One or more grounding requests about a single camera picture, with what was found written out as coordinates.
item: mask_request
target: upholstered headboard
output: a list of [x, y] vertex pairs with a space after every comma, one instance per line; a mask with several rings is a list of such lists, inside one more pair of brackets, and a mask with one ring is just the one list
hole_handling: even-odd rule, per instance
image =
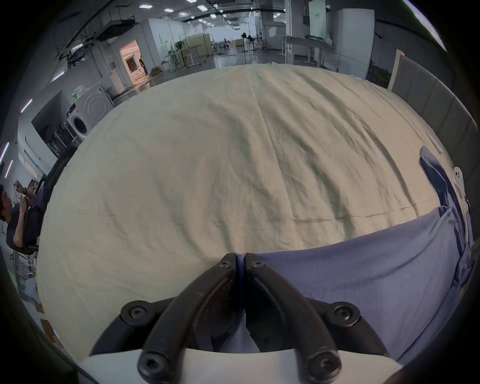
[[455, 166], [460, 167], [470, 201], [473, 238], [480, 236], [480, 135], [472, 116], [450, 89], [426, 69], [396, 52], [388, 89], [426, 122]]

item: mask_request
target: washing machine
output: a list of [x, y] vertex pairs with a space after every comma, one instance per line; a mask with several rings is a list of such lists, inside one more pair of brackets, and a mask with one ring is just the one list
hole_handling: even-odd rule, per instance
[[97, 83], [72, 104], [66, 113], [67, 123], [83, 141], [112, 109], [110, 98]]

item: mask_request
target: table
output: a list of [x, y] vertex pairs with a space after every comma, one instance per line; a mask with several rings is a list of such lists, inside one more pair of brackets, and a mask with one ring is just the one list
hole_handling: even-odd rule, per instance
[[304, 47], [308, 47], [308, 60], [303, 61], [305, 63], [311, 63], [313, 64], [312, 61], [310, 61], [312, 57], [312, 48], [319, 48], [320, 49], [320, 56], [317, 61], [317, 68], [320, 67], [320, 63], [322, 62], [323, 58], [323, 51], [325, 47], [333, 48], [334, 46], [331, 44], [328, 44], [324, 41], [318, 41], [318, 40], [311, 40], [311, 39], [306, 39], [304, 37], [295, 37], [295, 36], [282, 36], [282, 54], [283, 52], [283, 47], [285, 43], [285, 64], [287, 64], [287, 44], [294, 44], [294, 45], [301, 45]]

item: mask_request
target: polished floor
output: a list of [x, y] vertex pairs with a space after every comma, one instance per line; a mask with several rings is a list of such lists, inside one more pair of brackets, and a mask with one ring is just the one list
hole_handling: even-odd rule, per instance
[[[303, 61], [306, 58], [295, 56], [295, 65], [308, 65]], [[244, 64], [265, 64], [270, 62], [285, 63], [285, 56], [282, 56], [278, 50], [265, 51], [248, 51], [248, 52], [235, 52], [231, 51], [227, 55], [214, 55], [200, 59], [200, 65], [195, 65], [189, 68], [182, 68], [174, 72], [168, 72], [163, 75], [156, 76], [149, 81], [136, 85], [131, 89], [123, 92], [119, 97], [114, 100], [114, 104], [118, 105], [123, 101], [141, 93], [145, 89], [153, 87], [155, 85], [164, 83], [166, 81], [182, 77], [190, 73], [196, 73], [200, 71], [206, 71], [214, 68], [228, 67], [232, 65], [244, 65]]]

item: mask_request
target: wrinkled bedsheet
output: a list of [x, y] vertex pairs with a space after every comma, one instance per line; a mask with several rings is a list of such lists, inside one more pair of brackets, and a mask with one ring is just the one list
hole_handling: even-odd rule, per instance
[[439, 199], [423, 145], [452, 179], [429, 129], [386, 89], [317, 68], [225, 67], [148, 89], [96, 126], [53, 191], [45, 314], [80, 361], [125, 303], [175, 296], [227, 252], [316, 248], [425, 215]]

